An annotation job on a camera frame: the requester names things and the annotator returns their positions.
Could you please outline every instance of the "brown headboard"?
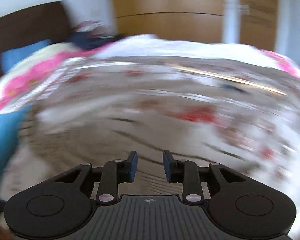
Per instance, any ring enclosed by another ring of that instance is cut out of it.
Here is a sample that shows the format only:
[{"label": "brown headboard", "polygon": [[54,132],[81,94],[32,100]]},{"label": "brown headboard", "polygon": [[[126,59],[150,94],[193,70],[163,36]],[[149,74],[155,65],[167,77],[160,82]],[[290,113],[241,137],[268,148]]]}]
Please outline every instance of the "brown headboard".
[{"label": "brown headboard", "polygon": [[71,26],[61,2],[32,6],[0,18],[0,54],[46,39],[63,42],[70,34]]}]

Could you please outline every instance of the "circular mount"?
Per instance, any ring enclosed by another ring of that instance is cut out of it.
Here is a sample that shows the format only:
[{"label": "circular mount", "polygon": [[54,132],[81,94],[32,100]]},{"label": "circular mount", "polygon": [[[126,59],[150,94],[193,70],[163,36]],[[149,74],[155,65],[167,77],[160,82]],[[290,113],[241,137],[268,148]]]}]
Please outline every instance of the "circular mount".
[{"label": "circular mount", "polygon": [[39,217],[49,217],[60,212],[64,207],[62,198],[46,195],[31,199],[27,204],[28,211]]},{"label": "circular mount", "polygon": [[286,234],[296,217],[290,198],[256,181],[223,186],[211,198],[208,212],[222,230],[248,239],[271,239]]},{"label": "circular mount", "polygon": [[32,187],[14,195],[4,210],[11,231],[25,239],[59,238],[83,225],[91,213],[90,200],[70,184]]}]

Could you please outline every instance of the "ribbed plastic surface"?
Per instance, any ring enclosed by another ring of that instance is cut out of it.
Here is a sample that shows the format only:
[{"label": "ribbed plastic surface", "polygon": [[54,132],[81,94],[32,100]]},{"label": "ribbed plastic surface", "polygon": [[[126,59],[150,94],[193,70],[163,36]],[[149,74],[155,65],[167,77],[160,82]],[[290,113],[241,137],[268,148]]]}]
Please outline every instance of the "ribbed plastic surface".
[{"label": "ribbed plastic surface", "polygon": [[[203,209],[177,196],[127,196],[99,207],[77,232],[60,240],[238,240],[217,228]],[[280,236],[276,240],[288,240]]]}]

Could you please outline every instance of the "wooden wardrobe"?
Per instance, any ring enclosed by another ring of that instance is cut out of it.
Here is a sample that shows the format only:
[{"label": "wooden wardrobe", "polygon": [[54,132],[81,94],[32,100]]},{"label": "wooden wardrobe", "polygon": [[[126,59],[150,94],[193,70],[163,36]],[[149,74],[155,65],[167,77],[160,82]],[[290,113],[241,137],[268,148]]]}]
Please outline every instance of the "wooden wardrobe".
[{"label": "wooden wardrobe", "polygon": [[224,0],[113,0],[119,33],[221,42]]},{"label": "wooden wardrobe", "polygon": [[[274,50],[278,0],[240,0],[240,43]],[[116,25],[126,35],[222,42],[225,0],[113,0]]]}]

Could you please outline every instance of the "pillow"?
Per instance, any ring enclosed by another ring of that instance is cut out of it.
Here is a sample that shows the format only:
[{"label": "pillow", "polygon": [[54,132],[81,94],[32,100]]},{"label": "pillow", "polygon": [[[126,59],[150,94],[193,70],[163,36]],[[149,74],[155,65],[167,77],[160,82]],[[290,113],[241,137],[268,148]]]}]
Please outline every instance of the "pillow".
[{"label": "pillow", "polygon": [[51,41],[44,40],[22,48],[10,49],[1,53],[0,61],[2,72],[7,73],[15,64],[48,45],[51,45]]},{"label": "pillow", "polygon": [[18,131],[31,105],[22,110],[0,114],[0,176],[18,145]]}]

